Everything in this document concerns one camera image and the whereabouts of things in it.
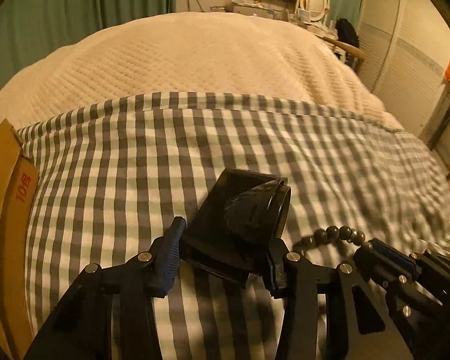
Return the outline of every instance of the mattress cover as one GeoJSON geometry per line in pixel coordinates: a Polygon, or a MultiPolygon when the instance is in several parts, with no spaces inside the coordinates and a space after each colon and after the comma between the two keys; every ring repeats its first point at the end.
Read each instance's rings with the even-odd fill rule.
{"type": "MultiPolygon", "coordinates": [[[[192,220],[225,167],[291,186],[283,240],[349,225],[409,254],[450,256],[450,190],[413,135],[347,110],[263,95],[156,92],[93,104],[19,130],[40,172],[27,234],[26,294],[36,333],[90,262],[122,264],[192,220]]],[[[348,243],[307,253],[335,267],[348,243]]],[[[164,359],[273,359],[283,303],[181,262],[154,300],[164,359]]],[[[318,352],[323,351],[324,320],[318,352]]]]}
{"type": "Polygon", "coordinates": [[[138,93],[255,93],[347,109],[400,127],[323,41],[291,23],[178,13],[107,28],[61,47],[0,91],[0,122],[32,125],[138,93]]]}

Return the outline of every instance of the black container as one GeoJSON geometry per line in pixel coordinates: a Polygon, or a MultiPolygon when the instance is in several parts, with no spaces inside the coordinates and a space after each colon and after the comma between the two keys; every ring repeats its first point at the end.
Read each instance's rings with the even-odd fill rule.
{"type": "Polygon", "coordinates": [[[290,195],[286,178],[224,169],[184,231],[180,257],[245,287],[282,235],[290,195]]]}

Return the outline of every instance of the plaid fabric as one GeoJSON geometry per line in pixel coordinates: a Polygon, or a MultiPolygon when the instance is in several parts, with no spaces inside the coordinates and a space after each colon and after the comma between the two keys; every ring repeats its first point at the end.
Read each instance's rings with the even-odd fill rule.
{"type": "MultiPolygon", "coordinates": [[[[19,134],[40,171],[26,259],[34,332],[86,264],[124,263],[174,216],[190,221],[225,167],[288,178],[290,248],[318,227],[347,224],[407,254],[450,255],[450,191],[425,145],[352,112],[257,95],[154,93],[19,134]]],[[[352,251],[327,245],[308,258],[336,266],[352,251]]],[[[283,303],[260,278],[242,291],[182,262],[154,306],[164,359],[274,357],[283,303]]]]}

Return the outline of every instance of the cardboard box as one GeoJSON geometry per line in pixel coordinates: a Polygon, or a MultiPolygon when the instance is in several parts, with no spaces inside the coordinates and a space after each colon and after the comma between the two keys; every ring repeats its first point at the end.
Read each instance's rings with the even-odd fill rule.
{"type": "Polygon", "coordinates": [[[25,239],[38,171],[13,127],[0,124],[0,346],[22,359],[32,342],[25,305],[25,239]]]}

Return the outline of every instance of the metal bolt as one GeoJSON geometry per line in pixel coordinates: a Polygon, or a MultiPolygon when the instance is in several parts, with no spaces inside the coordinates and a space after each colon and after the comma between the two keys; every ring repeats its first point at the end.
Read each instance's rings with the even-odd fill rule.
{"type": "Polygon", "coordinates": [[[402,313],[408,318],[412,314],[412,309],[410,308],[410,306],[404,306],[402,308],[402,313]]]}
{"type": "Polygon", "coordinates": [[[353,271],[352,266],[350,264],[340,264],[340,270],[344,274],[350,274],[353,271]]]}
{"type": "Polygon", "coordinates": [[[93,272],[96,272],[97,269],[98,269],[98,265],[95,264],[94,262],[91,262],[90,264],[88,264],[85,267],[85,272],[88,273],[88,274],[92,274],[93,272]]]}
{"type": "Polygon", "coordinates": [[[288,252],[286,254],[287,260],[297,262],[300,260],[300,255],[298,253],[295,253],[294,251],[288,252]]]}
{"type": "Polygon", "coordinates": [[[144,263],[146,261],[150,261],[151,259],[152,259],[152,255],[147,251],[143,251],[142,253],[140,253],[138,255],[138,261],[141,261],[142,263],[144,263]]]}

